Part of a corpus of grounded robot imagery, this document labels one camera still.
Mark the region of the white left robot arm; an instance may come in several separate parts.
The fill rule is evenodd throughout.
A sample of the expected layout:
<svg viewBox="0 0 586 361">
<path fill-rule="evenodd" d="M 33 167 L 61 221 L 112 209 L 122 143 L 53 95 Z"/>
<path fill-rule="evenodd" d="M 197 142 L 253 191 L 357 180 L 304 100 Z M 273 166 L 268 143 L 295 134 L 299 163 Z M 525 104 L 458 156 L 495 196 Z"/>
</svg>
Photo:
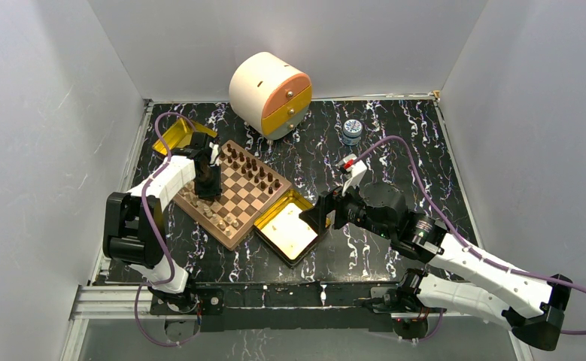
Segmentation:
<svg viewBox="0 0 586 361">
<path fill-rule="evenodd" d="M 212 202 L 222 193 L 220 145 L 204 132 L 194 132 L 186 147 L 168 154 L 138 186 L 109 195 L 102 243 L 106 257 L 140 272 L 152 290 L 170 294 L 169 303 L 181 313 L 195 309 L 199 294 L 187 286 L 188 272 L 170 255 L 163 213 L 188 184 L 198 200 Z"/>
</svg>

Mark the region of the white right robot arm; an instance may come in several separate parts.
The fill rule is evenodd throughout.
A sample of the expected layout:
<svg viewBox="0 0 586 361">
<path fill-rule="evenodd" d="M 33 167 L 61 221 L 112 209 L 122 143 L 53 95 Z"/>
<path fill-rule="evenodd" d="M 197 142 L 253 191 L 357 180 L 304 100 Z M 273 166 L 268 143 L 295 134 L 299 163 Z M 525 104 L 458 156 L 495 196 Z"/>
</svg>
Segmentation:
<svg viewBox="0 0 586 361">
<path fill-rule="evenodd" d="M 550 281 L 539 281 L 520 275 L 512 265 L 495 267 L 486 252 L 460 244 L 443 223 L 409 210 L 403 193 L 389 184 L 326 191 L 299 217 L 322 233 L 328 214 L 334 215 L 335 229 L 358 226 L 389 240 L 401 256 L 464 279 L 447 281 L 410 268 L 395 291 L 377 297 L 384 312 L 457 311 L 502 326 L 531 347 L 556 349 L 569 301 L 568 278 L 554 275 Z"/>
</svg>

